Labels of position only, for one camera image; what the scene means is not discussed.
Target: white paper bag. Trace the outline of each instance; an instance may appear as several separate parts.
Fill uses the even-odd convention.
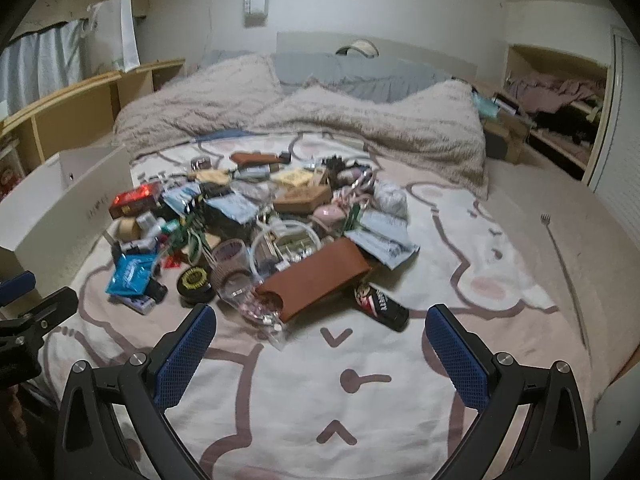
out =
[[[128,72],[140,66],[131,0],[105,0],[90,5],[88,10],[91,17],[84,37],[91,74]]]

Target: beige floor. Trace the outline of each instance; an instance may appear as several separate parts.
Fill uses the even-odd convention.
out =
[[[577,330],[566,281],[540,220],[551,216],[585,318],[594,380],[609,384],[640,344],[640,251],[584,184],[528,146],[522,161],[514,166],[488,159],[485,206]]]

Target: bed sheet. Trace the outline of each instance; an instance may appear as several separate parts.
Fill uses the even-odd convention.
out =
[[[402,333],[334,298],[302,313],[279,351],[247,330],[234,311],[214,306],[218,332],[182,401],[166,412],[207,474],[234,480],[430,478],[475,415],[462,405],[424,336],[425,313],[436,303],[445,303],[493,352],[508,351],[531,366],[569,362],[590,420],[600,392],[592,390],[586,350],[468,190],[381,158],[361,142],[319,134],[177,146],[140,159],[132,175],[137,180],[141,172],[182,170],[203,153],[227,168],[235,150],[291,150],[294,165],[336,153],[370,163],[379,178],[406,189],[409,233],[421,250],[394,272],[372,277],[411,310]],[[180,270],[163,271],[170,292],[148,316],[107,301],[104,287],[112,271],[109,247],[101,240],[72,283],[78,313],[45,341],[38,383],[57,401],[73,362],[122,363],[151,348],[187,314],[173,286]],[[116,412],[140,470],[156,478],[126,410]],[[524,413],[518,410],[489,476],[506,463]]]

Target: white wall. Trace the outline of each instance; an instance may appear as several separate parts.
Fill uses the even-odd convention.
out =
[[[506,40],[554,48],[611,63],[611,26],[626,28],[613,9],[569,2],[509,4]]]
[[[189,66],[212,48],[274,52],[283,30],[346,32],[459,57],[497,81],[505,20],[498,0],[270,0],[265,26],[245,27],[242,0],[151,0],[138,47],[143,62],[184,56]]]

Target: pink cloth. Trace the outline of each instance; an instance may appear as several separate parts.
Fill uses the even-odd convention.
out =
[[[596,95],[597,91],[597,85],[593,81],[562,80],[538,72],[518,78],[509,86],[509,93],[520,101],[525,111],[529,113],[554,114],[573,101]]]

